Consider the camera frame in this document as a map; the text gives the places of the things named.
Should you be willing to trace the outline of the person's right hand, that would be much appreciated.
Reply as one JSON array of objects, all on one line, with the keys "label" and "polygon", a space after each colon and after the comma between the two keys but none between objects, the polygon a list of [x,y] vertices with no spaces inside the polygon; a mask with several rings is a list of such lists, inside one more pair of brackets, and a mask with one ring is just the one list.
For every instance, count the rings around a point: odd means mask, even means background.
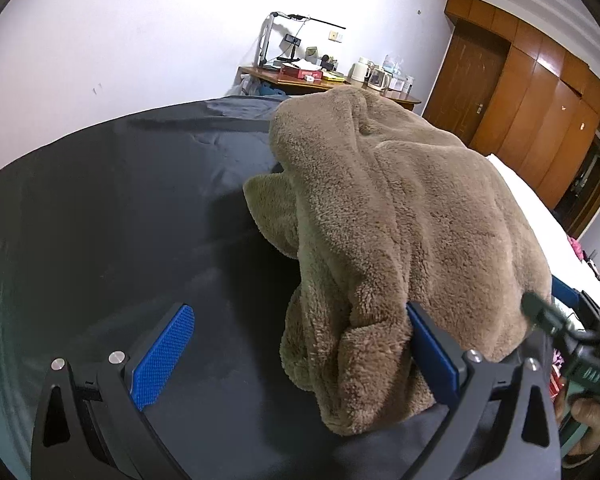
[{"label": "person's right hand", "polygon": [[591,455],[600,447],[600,402],[581,398],[571,404],[572,417],[588,427],[584,436],[569,451],[569,456]]}]

